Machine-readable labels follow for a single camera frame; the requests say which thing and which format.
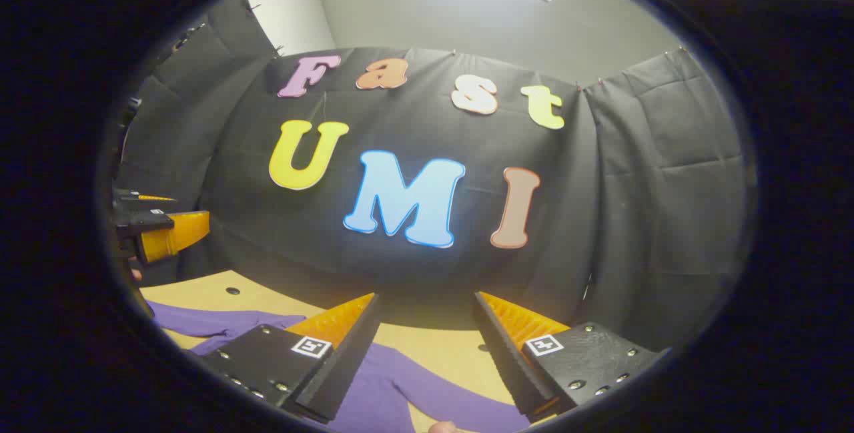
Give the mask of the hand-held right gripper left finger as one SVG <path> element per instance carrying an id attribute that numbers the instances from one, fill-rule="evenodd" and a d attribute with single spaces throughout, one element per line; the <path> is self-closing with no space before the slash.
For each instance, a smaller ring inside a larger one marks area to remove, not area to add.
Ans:
<path id="1" fill-rule="evenodd" d="M 379 297 L 369 293 L 295 326 L 260 324 L 200 361 L 272 408 L 327 424 L 372 344 L 379 309 Z"/>

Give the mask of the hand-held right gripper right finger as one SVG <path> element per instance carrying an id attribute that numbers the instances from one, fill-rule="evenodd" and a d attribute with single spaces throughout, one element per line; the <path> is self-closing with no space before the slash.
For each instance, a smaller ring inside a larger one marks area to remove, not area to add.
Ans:
<path id="1" fill-rule="evenodd" d="M 474 294 L 474 318 L 501 381 L 527 420 L 610 396 L 668 354 L 601 324 L 565 326 L 486 292 Z"/>

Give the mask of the purple shirt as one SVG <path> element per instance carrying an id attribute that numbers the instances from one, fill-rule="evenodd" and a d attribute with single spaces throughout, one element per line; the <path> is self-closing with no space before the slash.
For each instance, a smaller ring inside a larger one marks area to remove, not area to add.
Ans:
<path id="1" fill-rule="evenodd" d="M 305 316 L 260 311 L 209 311 L 149 302 L 159 327 L 204 341 L 197 355 L 225 347 L 254 327 L 295 326 Z M 473 433 L 515 433 L 530 426 L 516 406 L 462 388 L 394 348 L 373 343 L 355 374 L 335 420 L 340 433 L 417 433 L 409 406 Z"/>

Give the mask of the black backdrop cloth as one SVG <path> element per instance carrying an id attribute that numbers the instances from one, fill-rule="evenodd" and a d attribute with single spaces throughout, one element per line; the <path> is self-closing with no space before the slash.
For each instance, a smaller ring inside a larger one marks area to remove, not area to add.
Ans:
<path id="1" fill-rule="evenodd" d="M 117 183 L 211 228 L 144 287 L 235 271 L 448 329 L 484 291 L 667 348 L 737 283 L 749 171 L 689 52 L 582 87 L 497 53 L 277 56 L 245 4 L 213 4 L 138 89 Z"/>

